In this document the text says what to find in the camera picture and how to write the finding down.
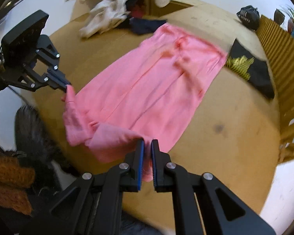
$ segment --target pile of clothes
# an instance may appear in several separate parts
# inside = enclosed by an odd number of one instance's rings
[[[144,0],[103,0],[91,11],[85,26],[80,29],[81,37],[89,38],[112,28],[126,28],[141,35],[155,32],[166,20],[142,19],[146,6]]]

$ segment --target brown table top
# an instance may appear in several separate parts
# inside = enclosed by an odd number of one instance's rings
[[[86,15],[77,18],[51,35],[61,54],[60,70],[76,92],[104,68],[136,48],[151,34],[136,36],[127,30],[113,29],[88,40],[81,40],[79,29]],[[266,59],[256,34],[228,13],[200,3],[165,16],[199,37],[229,51],[235,38],[255,56]],[[45,70],[37,65],[38,72]],[[62,121],[63,93],[45,87],[34,93],[39,112],[64,154],[81,172],[107,171],[117,163],[102,164],[84,147],[71,147],[65,138]],[[270,189],[278,162],[279,124],[276,99],[268,102],[247,82],[222,68],[202,103],[169,152],[173,162],[189,172],[209,171],[259,213]],[[123,206],[136,216],[174,229],[172,198],[157,194],[153,183],[143,183],[140,193],[124,193]]]

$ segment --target table surface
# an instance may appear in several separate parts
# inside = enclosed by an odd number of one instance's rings
[[[136,36],[127,30],[113,29],[88,40],[81,40],[79,29],[87,15],[60,28],[50,36],[61,54],[59,69],[78,92],[92,78],[151,34]],[[256,34],[236,16],[214,5],[199,2],[194,7],[166,15],[168,22],[229,51],[235,38],[256,57],[266,56]],[[45,66],[37,64],[36,71]],[[37,108],[64,154],[80,172],[106,172],[119,163],[99,163],[84,147],[71,147],[65,138],[62,121],[63,93],[42,88],[34,93]],[[247,82],[227,68],[209,87],[202,103],[169,152],[173,162],[189,172],[213,173],[237,196],[259,213],[270,189],[279,148],[278,103],[268,102]],[[152,224],[174,229],[170,194],[157,194],[153,183],[143,183],[140,193],[124,193],[123,206]]]

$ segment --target floor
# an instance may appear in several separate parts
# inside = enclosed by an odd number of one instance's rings
[[[219,6],[229,12],[236,13],[241,7],[253,5],[260,14],[273,18],[276,8],[293,6],[290,0],[203,0]],[[44,34],[52,34],[55,30],[68,23],[74,13],[82,13],[85,7],[76,6],[76,0],[24,0],[10,13],[7,22],[0,29],[0,40],[19,21],[38,8],[49,13],[50,17],[44,28]],[[5,149],[13,149],[14,116],[22,102],[9,89],[0,93],[0,145]],[[72,178],[63,175],[63,186],[72,182]],[[294,219],[294,161],[279,165],[276,169],[272,187],[261,212],[264,218],[281,235]]]

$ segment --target pink garment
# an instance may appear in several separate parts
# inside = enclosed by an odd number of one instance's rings
[[[206,40],[164,24],[77,95],[67,86],[63,119],[68,142],[85,144],[99,161],[111,162],[133,151],[129,144],[143,137],[143,179],[152,180],[151,140],[158,139],[162,152],[170,151],[226,56]]]

